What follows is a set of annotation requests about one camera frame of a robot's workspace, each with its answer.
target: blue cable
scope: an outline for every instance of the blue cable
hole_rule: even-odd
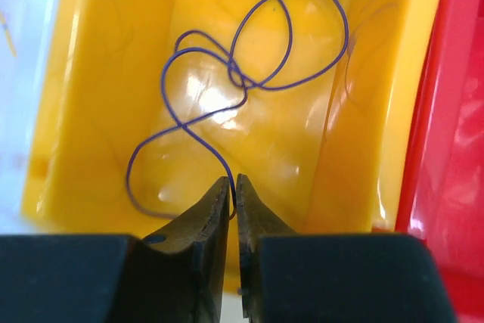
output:
[[[343,10],[343,7],[341,6],[340,2],[338,0],[331,0],[337,7],[337,10],[339,11],[341,18],[343,20],[343,27],[344,27],[344,42],[343,46],[341,48],[340,53],[331,61],[326,67],[322,68],[319,70],[317,73],[314,73],[311,76],[307,76],[304,79],[286,84],[286,85],[281,85],[281,86],[269,86],[266,85],[269,81],[274,79],[276,75],[279,74],[279,72],[282,70],[284,65],[287,62],[287,59],[290,56],[290,52],[292,50],[292,45],[293,45],[293,26],[292,26],[292,21],[289,15],[289,11],[287,10],[286,5],[282,0],[277,0],[278,3],[281,5],[284,15],[287,20],[287,28],[288,28],[288,42],[287,42],[287,50],[282,58],[281,63],[276,67],[276,69],[265,79],[262,81],[257,82],[256,80],[251,79],[248,75],[244,74],[241,69],[239,68],[237,62],[234,59],[234,53],[235,53],[235,48],[237,45],[237,41],[240,37],[240,34],[242,30],[244,29],[245,25],[249,21],[249,19],[253,16],[253,14],[259,9],[262,5],[264,5],[266,2],[269,0],[261,0],[257,2],[247,13],[247,15],[244,17],[242,22],[240,23],[239,27],[237,28],[237,32],[235,33],[235,36],[232,40],[230,50],[225,49],[219,42],[217,42],[212,36],[209,34],[205,33],[204,31],[201,30],[189,30],[179,36],[177,41],[175,42],[175,51],[174,54],[168,59],[168,61],[165,63],[163,66],[163,70],[161,73],[160,77],[160,89],[161,89],[161,95],[163,98],[163,101],[165,102],[166,109],[168,110],[170,116],[173,118],[173,120],[176,123],[176,126],[172,126],[171,128],[164,129],[156,134],[153,134],[149,138],[145,139],[142,143],[140,143],[136,149],[133,151],[133,154],[131,155],[131,158],[129,159],[128,162],[128,167],[126,170],[126,177],[125,177],[125,185],[126,185],[126,190],[128,192],[129,199],[132,202],[132,205],[141,213],[144,213],[149,216],[153,217],[158,217],[158,218],[163,218],[163,219],[174,219],[177,215],[171,214],[171,213],[161,213],[161,212],[156,212],[153,210],[149,210],[146,207],[143,207],[139,201],[136,199],[135,195],[132,192],[131,185],[130,185],[130,175],[132,172],[132,167],[135,162],[136,157],[138,156],[140,150],[146,146],[147,144],[151,143],[153,140],[158,139],[163,137],[166,134],[169,134],[170,132],[174,132],[176,130],[182,129],[184,130],[187,134],[189,134],[195,141],[203,145],[210,153],[212,153],[218,160],[219,162],[223,165],[225,171],[227,172],[227,176],[229,179],[230,183],[230,188],[231,188],[231,197],[232,197],[232,203],[234,206],[233,212],[231,214],[231,218],[235,216],[236,213],[236,196],[235,196],[235,180],[234,176],[231,172],[230,166],[228,165],[227,161],[224,159],[224,157],[210,144],[208,144],[205,140],[203,140],[199,135],[197,135],[195,132],[191,131],[188,127],[190,125],[193,125],[195,123],[198,123],[204,119],[208,119],[211,116],[217,114],[217,113],[222,113],[225,111],[229,110],[236,110],[240,107],[242,107],[248,99],[248,91],[250,89],[261,89],[261,90],[266,90],[266,91],[282,91],[282,90],[287,90],[291,89],[293,87],[297,87],[298,85],[302,85],[303,83],[309,82],[313,79],[316,79],[317,77],[321,76],[322,74],[326,73],[329,69],[334,67],[338,63],[338,61],[341,59],[341,57],[345,54],[346,49],[348,47],[348,41],[349,41],[349,24],[348,24],[348,19],[346,17],[345,11]],[[223,56],[215,53],[214,51],[210,51],[209,49],[206,48],[201,48],[201,47],[190,47],[190,48],[184,48],[180,50],[180,44],[183,39],[186,37],[192,35],[192,34],[197,34],[199,36],[204,37],[208,41],[214,44],[214,46],[217,47],[218,50],[220,50],[221,53],[224,54],[224,56],[227,57],[227,59],[223,58]],[[166,74],[172,65],[173,62],[175,62],[179,57],[183,56],[184,54],[192,53],[192,52],[198,52],[202,54],[206,54],[218,62],[224,64],[227,67],[228,71],[228,78],[230,82],[243,90],[244,96],[242,99],[236,103],[235,105],[229,106],[229,107],[223,107],[218,110],[211,111],[209,113],[205,113],[203,115],[200,115],[192,120],[188,120],[187,122],[182,122],[179,118],[178,115],[176,114],[175,110],[173,109],[171,103],[169,102],[168,95],[166,93]],[[238,76],[240,82],[237,82],[233,75],[234,73]]]

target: red plastic container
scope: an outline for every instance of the red plastic container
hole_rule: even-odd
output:
[[[465,322],[484,322],[484,0],[441,0],[396,229],[427,243]]]

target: string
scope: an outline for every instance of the string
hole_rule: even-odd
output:
[[[195,132],[190,130],[188,127],[195,124],[195,123],[199,123],[200,121],[208,119],[211,116],[216,115],[217,113],[224,113],[226,111],[236,110],[236,109],[244,106],[245,103],[248,100],[248,97],[249,97],[248,92],[251,89],[261,89],[261,90],[276,92],[276,91],[283,91],[283,90],[291,89],[291,88],[297,87],[299,85],[302,85],[304,83],[307,83],[309,81],[312,81],[313,79],[318,78],[319,76],[321,76],[322,74],[324,74],[328,70],[330,70],[332,67],[334,67],[340,61],[341,57],[345,54],[346,49],[348,47],[348,41],[349,41],[348,19],[347,19],[347,16],[345,14],[345,11],[343,9],[343,6],[340,4],[340,2],[338,0],[331,0],[334,3],[334,5],[336,6],[336,8],[337,8],[337,10],[338,10],[338,12],[341,16],[341,19],[343,21],[344,40],[343,40],[343,45],[342,45],[341,50],[338,53],[338,55],[327,66],[323,67],[321,70],[312,74],[311,76],[307,76],[304,79],[300,79],[300,80],[297,80],[295,82],[288,83],[286,85],[279,85],[279,86],[267,85],[268,82],[270,82],[272,79],[274,79],[274,77],[276,77],[280,73],[280,71],[282,70],[282,68],[286,64],[287,59],[290,56],[292,46],[293,46],[293,25],[292,25],[292,20],[291,20],[289,11],[287,10],[287,7],[282,0],[277,0],[279,5],[281,6],[283,12],[284,12],[284,16],[286,17],[286,21],[287,21],[287,31],[288,31],[287,49],[286,49],[286,52],[285,52],[281,62],[279,63],[279,65],[275,68],[275,70],[268,77],[266,77],[262,81],[258,81],[258,82],[254,79],[251,79],[248,75],[246,75],[244,72],[242,72],[242,70],[239,68],[237,61],[234,59],[234,53],[235,53],[235,49],[237,47],[237,41],[238,41],[245,25],[247,24],[249,19],[253,16],[253,14],[257,11],[257,9],[259,9],[262,5],[264,5],[268,1],[269,0],[260,0],[249,10],[247,15],[244,17],[244,19],[240,23],[239,27],[237,28],[237,31],[234,35],[234,38],[232,39],[231,47],[230,47],[229,50],[227,50],[223,45],[221,45],[218,41],[216,41],[211,35],[209,35],[208,33],[205,33],[202,30],[188,30],[187,32],[181,34],[178,37],[178,39],[176,40],[174,53],[172,54],[172,56],[169,57],[168,61],[165,62],[163,69],[162,69],[162,72],[161,72],[161,77],[160,77],[161,95],[162,95],[163,101],[166,105],[166,109],[168,110],[172,119],[175,121],[176,125],[168,128],[168,129],[164,129],[160,132],[157,132],[157,133],[153,134],[152,136],[150,136],[149,138],[146,138],[145,140],[143,140],[133,151],[133,153],[132,153],[132,155],[129,159],[127,170],[126,170],[126,177],[125,177],[126,191],[128,193],[129,199],[132,202],[133,207],[136,208],[139,212],[144,213],[144,214],[149,215],[149,216],[162,218],[162,219],[174,219],[175,217],[178,216],[176,214],[161,213],[161,212],[149,210],[148,208],[146,208],[142,204],[140,204],[139,201],[136,199],[136,197],[135,197],[135,195],[134,195],[134,193],[131,189],[130,176],[131,176],[132,167],[134,165],[136,157],[138,156],[138,154],[139,154],[139,152],[141,151],[142,148],[144,148],[147,144],[151,143],[152,141],[163,137],[166,134],[169,134],[171,132],[182,129],[187,134],[189,134],[195,141],[197,141],[199,144],[204,146],[210,153],[212,153],[219,160],[219,162],[222,164],[222,166],[224,167],[224,169],[227,173],[227,176],[228,176],[229,185],[230,185],[230,189],[231,189],[231,198],[232,198],[233,210],[232,210],[232,214],[231,214],[230,218],[232,219],[235,216],[235,213],[237,212],[237,210],[236,210],[236,199],[235,199],[236,198],[236,195],[235,195],[235,180],[234,180],[234,176],[232,174],[232,171],[230,169],[230,166],[228,165],[225,158],[212,145],[210,145],[207,141],[205,141],[198,134],[196,134]],[[180,44],[182,43],[182,41],[186,37],[193,35],[193,34],[197,34],[199,36],[204,37],[206,40],[208,40],[210,43],[212,43],[214,46],[216,46],[216,48],[221,53],[223,53],[223,56],[221,56],[220,54],[218,54],[214,51],[211,51],[207,48],[202,48],[202,47],[188,47],[188,48],[180,49]],[[206,55],[212,57],[213,59],[215,59],[216,61],[220,62],[221,64],[225,65],[225,67],[227,67],[229,81],[232,83],[232,85],[234,85],[235,87],[237,87],[237,88],[239,88],[243,91],[243,97],[241,98],[241,100],[239,102],[237,102],[234,105],[231,105],[231,106],[228,106],[228,107],[223,107],[223,108],[220,108],[218,110],[210,111],[209,113],[205,113],[205,114],[202,114],[202,115],[195,117],[191,120],[188,120],[186,122],[182,122],[178,118],[178,115],[176,114],[173,106],[171,105],[169,98],[168,98],[168,95],[166,93],[166,74],[168,73],[168,70],[169,70],[170,66],[173,64],[173,62],[175,62],[178,58],[180,58],[181,56],[183,56],[185,54],[190,54],[190,53],[194,53],[194,52],[197,52],[197,53],[200,53],[200,54],[206,54]]]

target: yellow plastic container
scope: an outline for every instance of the yellow plastic container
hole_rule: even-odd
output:
[[[160,71],[186,30],[207,31],[229,46],[257,1],[60,0],[24,213],[56,231],[144,236],[166,223],[135,210],[124,188],[135,146],[173,125],[160,97]],[[192,127],[300,231],[393,227],[438,2],[340,1],[351,37],[337,67],[298,89],[251,92],[239,111]],[[273,85],[322,68],[343,41],[330,0],[285,2],[294,47]],[[284,16],[270,1],[247,25],[235,57],[245,72],[261,79],[277,66],[286,44]],[[183,46],[188,45],[208,46],[197,36],[186,39]],[[173,65],[168,90],[183,120],[240,98],[226,70],[199,54]],[[180,213],[223,174],[211,154],[177,132],[143,150],[132,185],[146,207]],[[234,228],[229,238],[228,270],[236,272]]]

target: yellow surface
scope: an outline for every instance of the yellow surface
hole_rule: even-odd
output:
[[[144,236],[164,224],[136,211],[123,185],[135,146],[173,124],[160,97],[160,71],[186,30],[207,31],[229,46],[257,1],[60,0],[25,214],[58,231]],[[296,229],[367,231],[372,221],[391,228],[438,0],[340,1],[349,15],[350,57],[298,89],[251,92],[238,112],[192,129],[222,152],[234,173],[249,175],[261,198]],[[343,40],[329,0],[285,2],[294,47],[272,85],[322,68]],[[277,2],[269,2],[247,24],[235,57],[261,79],[277,66],[286,44],[284,16]],[[207,43],[191,36],[182,45]],[[168,90],[183,120],[240,98],[224,68],[199,54],[173,65]],[[180,213],[222,174],[211,154],[177,132],[143,150],[132,185],[146,207]],[[234,227],[228,268],[235,272]]]

